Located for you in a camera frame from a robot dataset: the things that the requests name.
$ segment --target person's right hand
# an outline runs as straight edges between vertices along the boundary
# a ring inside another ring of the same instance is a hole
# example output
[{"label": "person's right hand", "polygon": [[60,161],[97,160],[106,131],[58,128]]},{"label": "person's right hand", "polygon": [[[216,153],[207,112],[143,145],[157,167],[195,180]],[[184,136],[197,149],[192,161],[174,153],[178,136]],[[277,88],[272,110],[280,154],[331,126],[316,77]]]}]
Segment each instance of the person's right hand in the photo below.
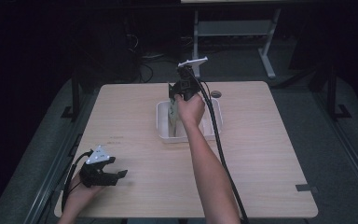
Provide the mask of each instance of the person's right hand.
[{"label": "person's right hand", "polygon": [[196,93],[188,101],[185,101],[181,95],[176,94],[175,100],[178,104],[179,118],[185,127],[192,125],[198,127],[205,112],[205,103],[202,98]]}]

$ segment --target dark background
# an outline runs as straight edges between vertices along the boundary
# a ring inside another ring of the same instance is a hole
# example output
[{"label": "dark background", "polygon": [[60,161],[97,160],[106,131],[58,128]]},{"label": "dark background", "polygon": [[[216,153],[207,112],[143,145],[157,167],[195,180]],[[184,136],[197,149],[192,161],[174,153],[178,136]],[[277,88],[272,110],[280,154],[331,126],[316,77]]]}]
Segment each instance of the dark background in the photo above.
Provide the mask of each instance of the dark background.
[{"label": "dark background", "polygon": [[[191,34],[191,29],[181,29],[184,23],[192,22],[186,13],[148,15],[147,11],[139,11],[138,17],[126,23],[120,19],[121,14],[96,16],[90,12],[61,10],[53,3],[41,1],[0,1],[0,195],[52,100],[75,70],[89,69],[82,77],[85,89],[103,82],[131,82],[137,77],[138,54],[143,50],[157,46],[172,55],[180,53],[172,46],[183,33]],[[101,22],[106,18],[111,22]],[[358,95],[358,1],[341,1],[305,11],[284,10],[280,17],[282,23],[286,25],[284,28],[279,25],[277,36],[294,35],[299,41],[292,62],[294,68],[307,68],[331,55],[337,74]],[[93,43],[82,46],[100,62],[111,61],[117,58],[111,52],[129,44],[124,35],[126,29],[138,33],[142,48],[137,54],[123,53],[123,61],[117,62],[118,65],[106,64],[109,66],[106,69],[124,76],[103,79],[104,70],[98,64],[88,63],[87,69],[76,66],[82,60],[89,62],[90,58],[74,46],[73,38],[76,43]],[[104,39],[106,35],[112,35],[118,46],[109,42],[111,38]],[[101,47],[107,45],[112,45],[114,50]],[[90,74],[98,74],[95,79],[101,82],[92,81]]]}]

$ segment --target gray carpet floor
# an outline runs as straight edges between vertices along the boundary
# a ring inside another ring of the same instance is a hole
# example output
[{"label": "gray carpet floor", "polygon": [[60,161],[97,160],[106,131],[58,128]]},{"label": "gray carpet floor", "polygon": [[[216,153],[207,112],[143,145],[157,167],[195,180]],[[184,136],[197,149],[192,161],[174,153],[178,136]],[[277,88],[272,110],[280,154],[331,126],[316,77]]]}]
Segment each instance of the gray carpet floor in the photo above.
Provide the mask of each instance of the gray carpet floor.
[{"label": "gray carpet floor", "polygon": [[[275,85],[291,77],[296,71],[287,69],[295,40],[275,40],[269,51],[269,58],[277,77],[267,78],[257,52],[257,44],[222,49],[218,52],[202,52],[200,57],[208,56],[209,61],[201,66],[201,77],[207,82],[213,81],[248,81],[262,80]],[[182,59],[191,59],[188,52]],[[178,76],[176,64],[170,58],[159,58],[145,63],[153,69],[150,82],[175,82]],[[145,77],[150,70],[142,66]],[[347,135],[358,154],[358,100],[351,86],[342,80],[337,84],[337,103],[344,104],[350,111],[351,119],[340,119],[332,124],[326,115],[321,100],[325,91],[312,93],[307,89],[310,77],[303,78],[286,89],[271,90],[283,123],[292,141],[304,175],[313,187],[313,196],[319,208],[317,217],[303,219],[251,219],[251,223],[358,223],[358,177],[339,141],[334,125],[339,125]],[[41,122],[34,138],[28,146],[21,163],[12,176],[0,200],[0,223],[23,223],[29,220],[29,211],[35,207],[34,199],[41,193],[41,186],[46,182],[55,157],[65,150],[65,155],[73,148],[73,143],[82,134],[90,111],[98,96],[94,93],[81,93],[81,115],[76,122],[62,119],[66,106],[71,105],[71,82],[68,81],[57,94],[45,118]],[[55,188],[51,198],[40,213],[38,223],[56,223],[53,214],[58,194],[62,189],[61,174],[70,162],[64,157],[57,167],[58,175],[53,176]],[[119,220],[80,218],[78,223],[118,223]]]}]

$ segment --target forearm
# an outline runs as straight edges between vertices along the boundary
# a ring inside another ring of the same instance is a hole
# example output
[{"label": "forearm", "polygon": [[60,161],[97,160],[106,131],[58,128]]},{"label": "forearm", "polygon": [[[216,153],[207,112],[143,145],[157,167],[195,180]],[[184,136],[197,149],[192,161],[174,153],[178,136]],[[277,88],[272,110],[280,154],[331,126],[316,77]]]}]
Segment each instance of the forearm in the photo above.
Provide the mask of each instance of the forearm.
[{"label": "forearm", "polygon": [[198,126],[186,125],[202,207],[209,223],[239,223],[238,207],[225,169]]}]

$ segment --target wooden table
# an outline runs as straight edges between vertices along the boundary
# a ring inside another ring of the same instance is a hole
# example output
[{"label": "wooden table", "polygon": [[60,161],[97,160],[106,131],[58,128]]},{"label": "wooden table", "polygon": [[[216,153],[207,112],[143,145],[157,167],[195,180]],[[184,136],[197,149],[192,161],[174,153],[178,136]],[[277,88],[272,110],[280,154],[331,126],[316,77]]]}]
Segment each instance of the wooden table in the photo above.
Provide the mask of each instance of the wooden table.
[{"label": "wooden table", "polygon": [[[222,92],[222,147],[248,217],[315,217],[318,209],[310,191],[296,189],[307,181],[268,85],[208,85]],[[165,144],[158,136],[156,105],[166,100],[166,83],[101,88],[76,158],[103,145],[116,157],[104,171],[129,171],[81,216],[204,217],[188,143]],[[209,144],[217,153],[215,141]],[[61,215],[61,200],[55,214]]]}]

